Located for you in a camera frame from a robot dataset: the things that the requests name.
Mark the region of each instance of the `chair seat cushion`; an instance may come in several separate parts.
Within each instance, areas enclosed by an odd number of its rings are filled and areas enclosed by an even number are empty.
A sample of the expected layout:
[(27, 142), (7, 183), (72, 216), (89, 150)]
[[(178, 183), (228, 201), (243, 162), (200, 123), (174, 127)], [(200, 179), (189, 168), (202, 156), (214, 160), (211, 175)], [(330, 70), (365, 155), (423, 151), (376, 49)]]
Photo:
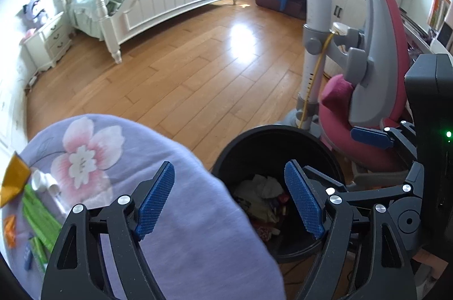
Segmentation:
[(343, 75), (331, 78), (321, 95), (319, 123), (323, 136), (341, 154), (372, 172), (393, 172), (403, 170), (393, 151), (357, 142), (351, 138), (348, 122), (349, 102), (352, 85)]

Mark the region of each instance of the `picture frame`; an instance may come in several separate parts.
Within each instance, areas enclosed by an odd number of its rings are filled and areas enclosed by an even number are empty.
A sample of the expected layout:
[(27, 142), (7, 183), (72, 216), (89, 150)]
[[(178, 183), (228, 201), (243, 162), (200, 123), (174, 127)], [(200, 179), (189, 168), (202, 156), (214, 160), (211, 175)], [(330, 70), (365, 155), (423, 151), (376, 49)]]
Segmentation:
[(439, 31), (442, 27), (450, 4), (450, 0), (433, 0), (427, 24), (435, 31)]

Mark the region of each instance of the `flower pattern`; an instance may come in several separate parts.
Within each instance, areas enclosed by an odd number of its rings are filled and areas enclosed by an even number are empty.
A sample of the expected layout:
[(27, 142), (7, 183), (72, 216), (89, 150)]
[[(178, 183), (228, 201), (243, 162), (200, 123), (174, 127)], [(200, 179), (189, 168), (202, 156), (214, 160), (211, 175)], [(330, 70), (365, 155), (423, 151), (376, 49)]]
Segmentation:
[(84, 203), (88, 209), (109, 205), (113, 189), (105, 173), (122, 155), (121, 126), (109, 126), (94, 134), (88, 117), (73, 121), (63, 136), (66, 153), (56, 157), (50, 173), (57, 180), (69, 206)]

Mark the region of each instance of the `nightstand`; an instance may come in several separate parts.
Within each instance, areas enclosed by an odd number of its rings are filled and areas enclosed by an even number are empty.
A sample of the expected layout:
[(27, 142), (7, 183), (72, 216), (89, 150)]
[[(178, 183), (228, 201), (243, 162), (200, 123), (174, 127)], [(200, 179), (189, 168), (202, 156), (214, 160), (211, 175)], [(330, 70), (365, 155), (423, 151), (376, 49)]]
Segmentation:
[(24, 45), (39, 71), (55, 67), (57, 61), (64, 56), (72, 44), (69, 31), (64, 13), (60, 12), (25, 40)]

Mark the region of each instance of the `pillow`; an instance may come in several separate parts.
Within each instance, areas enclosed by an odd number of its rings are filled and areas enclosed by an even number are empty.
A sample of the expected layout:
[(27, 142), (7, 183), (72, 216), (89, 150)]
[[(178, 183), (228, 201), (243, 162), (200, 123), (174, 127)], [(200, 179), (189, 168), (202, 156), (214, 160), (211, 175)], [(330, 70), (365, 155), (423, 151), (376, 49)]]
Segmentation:
[(321, 104), (341, 120), (349, 119), (349, 103), (354, 88), (343, 75), (336, 75), (328, 82), (321, 94)]

